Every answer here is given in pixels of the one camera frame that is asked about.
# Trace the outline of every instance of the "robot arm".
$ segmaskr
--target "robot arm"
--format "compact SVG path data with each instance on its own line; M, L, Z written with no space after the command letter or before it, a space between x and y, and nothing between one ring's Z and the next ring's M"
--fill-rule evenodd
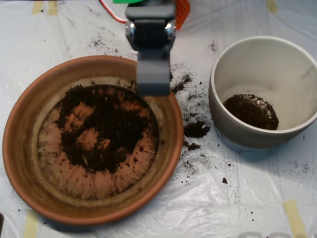
M138 51L137 84L142 96L170 95L170 50L176 36L175 2L144 0L125 11L126 37Z

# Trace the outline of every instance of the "green component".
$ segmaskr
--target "green component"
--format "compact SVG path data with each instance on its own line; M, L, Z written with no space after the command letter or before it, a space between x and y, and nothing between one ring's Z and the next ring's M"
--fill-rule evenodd
M136 3L143 0L113 0L113 3Z

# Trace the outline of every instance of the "red wire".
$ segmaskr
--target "red wire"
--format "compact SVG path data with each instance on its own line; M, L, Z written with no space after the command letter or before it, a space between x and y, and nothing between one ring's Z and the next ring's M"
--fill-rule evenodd
M111 11L111 9L103 2L103 0L99 0L100 4L104 7L104 9L108 12L108 14L117 22L123 23L125 24L127 22L127 20L123 20L119 17L117 17L116 15L114 15L114 13Z

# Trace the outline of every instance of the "clear plastic covering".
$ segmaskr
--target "clear plastic covering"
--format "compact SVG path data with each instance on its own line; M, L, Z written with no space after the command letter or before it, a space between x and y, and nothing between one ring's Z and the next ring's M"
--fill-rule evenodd
M0 1L2 133L17 98L48 69L91 55L136 59L124 25L115 22L97 0L58 1L53 14L47 1L40 6L43 12L36 13L34 5ZM124 17L124 5L110 6ZM192 0L171 53L171 87L190 75L192 82L176 98L185 125L201 120L210 127L202 138L185 138L200 148L184 146L172 178L140 211L91 228L56 224L32 213L10 185L1 160L1 238L289 238L300 231L300 224L290 218L296 216L295 208L284 208L289 200L297 204L307 237L317 237L317 123L278 148L238 153L217 137L208 103L213 62L239 39L285 38L317 59L316 12L314 0Z

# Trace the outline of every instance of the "masking tape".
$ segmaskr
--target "masking tape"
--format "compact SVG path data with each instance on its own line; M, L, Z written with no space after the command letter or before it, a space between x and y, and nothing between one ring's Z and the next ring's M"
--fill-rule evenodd
M39 13L42 10L43 1L34 1L32 14Z
M38 227L38 215L33 210L26 212L23 238L35 238Z
M48 15L57 15L57 1L48 1Z
M284 202L284 207L294 238L307 238L307 233L295 200Z
M278 12L276 0L266 0L266 7L267 7L267 10L271 13Z

